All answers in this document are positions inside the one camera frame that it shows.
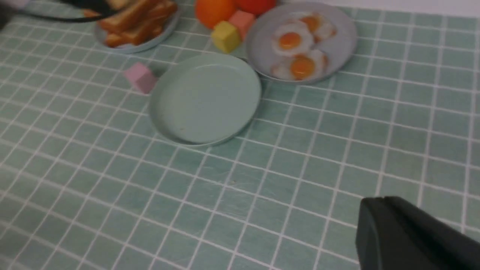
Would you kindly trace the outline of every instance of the egg yolk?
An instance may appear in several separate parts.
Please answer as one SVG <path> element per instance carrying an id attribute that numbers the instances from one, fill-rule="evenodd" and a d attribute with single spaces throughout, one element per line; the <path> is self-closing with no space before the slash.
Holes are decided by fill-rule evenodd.
<path id="1" fill-rule="evenodd" d="M 298 33 L 288 32 L 280 37 L 278 44 L 282 49 L 293 49 L 301 43 L 301 37 Z"/>
<path id="2" fill-rule="evenodd" d="M 317 16 L 306 16 L 300 19 L 308 26 L 310 32 L 314 32 L 320 27 L 320 19 Z"/>
<path id="3" fill-rule="evenodd" d="M 290 71 L 297 80 L 303 80 L 315 71 L 315 62 L 308 57 L 297 57 L 290 65 Z"/>

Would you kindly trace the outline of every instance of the light green plate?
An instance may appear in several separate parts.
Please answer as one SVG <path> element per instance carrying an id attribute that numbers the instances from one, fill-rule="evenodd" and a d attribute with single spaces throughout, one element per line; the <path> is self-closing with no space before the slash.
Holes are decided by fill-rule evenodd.
<path id="1" fill-rule="evenodd" d="M 190 58 L 164 73 L 152 90 L 157 131 L 186 146 L 210 146 L 240 132 L 260 103 L 260 80 L 244 61 L 224 54 Z"/>

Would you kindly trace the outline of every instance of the plate of toast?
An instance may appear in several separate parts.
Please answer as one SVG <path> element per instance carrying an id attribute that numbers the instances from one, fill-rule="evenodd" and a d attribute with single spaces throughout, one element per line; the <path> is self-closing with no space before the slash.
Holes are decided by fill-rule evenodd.
<path id="1" fill-rule="evenodd" d="M 94 26 L 94 36 L 99 44 L 116 53 L 136 53 L 157 46 L 175 30 L 180 19 L 178 5 L 173 0 L 108 2 L 114 9 L 130 5 L 121 13 L 98 21 Z M 96 15 L 92 10 L 84 10 L 85 17 Z"/>

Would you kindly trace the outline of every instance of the plate rim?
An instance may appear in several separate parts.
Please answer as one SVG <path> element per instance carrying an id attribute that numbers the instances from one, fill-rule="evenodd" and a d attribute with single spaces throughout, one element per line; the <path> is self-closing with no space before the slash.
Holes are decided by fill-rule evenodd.
<path id="1" fill-rule="evenodd" d="M 215 62 L 215 60 L 212 60 L 212 57 L 224 58 L 224 59 L 230 59 L 230 60 L 236 61 L 238 63 L 238 65 L 242 65 L 247 70 L 251 71 L 251 74 L 252 74 L 251 78 L 252 78 L 252 80 L 254 80 L 254 84 L 256 85 L 255 88 L 256 88 L 256 92 L 257 92 L 257 96 L 255 98 L 256 99 L 256 104 L 254 106 L 254 110 L 252 110 L 251 114 L 248 117 L 248 120 L 245 123 L 243 123 L 241 126 L 239 126 L 238 129 L 235 132 L 233 132 L 232 134 L 227 135 L 227 136 L 225 136 L 221 139 L 217 139 L 217 140 L 207 142 L 207 143 L 191 143 L 191 142 L 187 142 L 187 141 L 183 141 L 183 140 L 174 141 L 170 138 L 167 138 L 166 136 L 164 136 L 164 134 L 162 134 L 162 132 L 160 131 L 160 128 L 158 127 L 158 125 L 161 125 L 161 124 L 156 123 L 154 121 L 154 117 L 152 116 L 153 113 L 154 113 L 155 107 L 157 107 L 155 100 L 158 100 L 157 98 L 153 98 L 154 94 L 158 91 L 163 91 L 163 87 L 159 87 L 161 85 L 161 82 L 162 82 L 162 77 L 170 76 L 172 74 L 175 74 L 175 73 L 177 73 L 176 70 L 180 69 L 183 65 L 188 65 L 190 62 L 194 62 L 194 61 L 198 61 L 198 60 L 202 60 L 202 59 L 207 59 L 208 61 L 210 61 L 210 64 L 215 64 L 216 62 Z M 255 72 L 255 70 L 247 62 L 245 62 L 244 60 L 242 60 L 240 58 L 237 58 L 237 57 L 231 56 L 231 55 L 227 55 L 227 54 L 209 53 L 209 54 L 203 54 L 203 55 L 198 55 L 198 56 L 189 58 L 185 61 L 180 62 L 179 64 L 176 64 L 175 66 L 171 67 L 170 69 L 168 69 L 159 78 L 159 80 L 157 81 L 157 84 L 155 85 L 155 87 L 150 92 L 150 97 L 149 97 L 149 102 L 148 102 L 148 108 L 147 109 L 148 109 L 148 116 L 149 116 L 149 119 L 150 119 L 150 124 L 154 127 L 157 134 L 160 135 L 163 139 L 165 139 L 165 140 L 167 140 L 171 143 L 174 143 L 176 145 L 181 145 L 181 146 L 186 146 L 186 147 L 210 147 L 210 146 L 214 146 L 214 145 L 218 145 L 218 144 L 221 144 L 223 142 L 226 142 L 226 141 L 232 139 L 233 137 L 235 137 L 240 132 L 242 132 L 243 129 L 245 127 L 247 127 L 252 122 L 253 118 L 255 117 L 255 114 L 257 113 L 258 108 L 261 104 L 261 99 L 262 99 L 262 84 L 261 84 L 260 77 L 258 76 L 258 74 Z"/>

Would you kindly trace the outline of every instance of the plate of eggs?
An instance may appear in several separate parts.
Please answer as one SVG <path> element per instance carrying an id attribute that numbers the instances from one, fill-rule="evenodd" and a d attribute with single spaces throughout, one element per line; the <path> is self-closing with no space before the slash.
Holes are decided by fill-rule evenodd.
<path id="1" fill-rule="evenodd" d="M 275 80 L 311 84 L 339 70 L 357 46 L 357 30 L 340 9 L 317 2 L 278 6 L 246 37 L 249 64 Z"/>

